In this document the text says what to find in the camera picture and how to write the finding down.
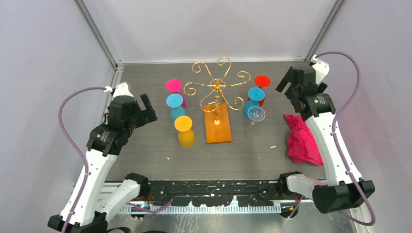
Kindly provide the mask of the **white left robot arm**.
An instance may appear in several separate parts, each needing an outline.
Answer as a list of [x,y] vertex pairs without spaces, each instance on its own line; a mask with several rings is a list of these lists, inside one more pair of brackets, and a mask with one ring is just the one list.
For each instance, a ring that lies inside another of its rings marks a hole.
[[84,166],[74,191],[60,214],[51,216],[48,227],[61,233],[106,233],[113,216],[131,200],[145,200],[150,193],[148,178],[136,173],[126,175],[123,182],[103,200],[99,195],[106,177],[124,145],[136,128],[157,120],[147,94],[140,97],[145,109],[142,110],[130,91],[127,82],[115,88],[102,88],[112,95],[105,121],[95,127],[82,153],[68,135],[62,122],[62,110],[73,95],[67,97],[60,106],[58,120],[60,127],[81,156]]

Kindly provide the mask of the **red wine glass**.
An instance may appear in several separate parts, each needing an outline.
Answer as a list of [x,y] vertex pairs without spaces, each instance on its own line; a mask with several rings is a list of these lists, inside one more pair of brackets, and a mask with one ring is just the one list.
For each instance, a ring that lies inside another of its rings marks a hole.
[[255,84],[258,90],[255,92],[254,100],[259,103],[260,107],[262,107],[266,96],[264,88],[270,86],[271,79],[266,75],[257,75],[255,77]]

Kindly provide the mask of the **pink wine glass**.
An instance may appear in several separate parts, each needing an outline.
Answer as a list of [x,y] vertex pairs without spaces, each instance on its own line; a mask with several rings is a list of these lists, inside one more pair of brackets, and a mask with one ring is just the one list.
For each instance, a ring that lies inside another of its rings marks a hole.
[[182,88],[182,83],[179,79],[170,79],[166,82],[165,84],[165,88],[167,91],[171,92],[171,93],[176,93],[179,94],[182,98],[183,98],[183,103],[182,103],[182,107],[185,108],[186,107],[186,100],[185,97],[183,96],[183,94],[180,92],[180,89]]

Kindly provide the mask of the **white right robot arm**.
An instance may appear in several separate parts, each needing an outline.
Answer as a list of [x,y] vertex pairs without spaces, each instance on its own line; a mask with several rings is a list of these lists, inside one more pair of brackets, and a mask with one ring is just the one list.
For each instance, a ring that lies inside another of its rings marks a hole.
[[314,55],[307,65],[289,68],[276,90],[284,92],[312,133],[326,173],[325,180],[301,172],[283,173],[277,192],[283,199],[295,194],[311,199],[320,213],[360,207],[375,192],[372,180],[365,180],[346,148],[332,98],[325,93],[323,79],[329,65]]

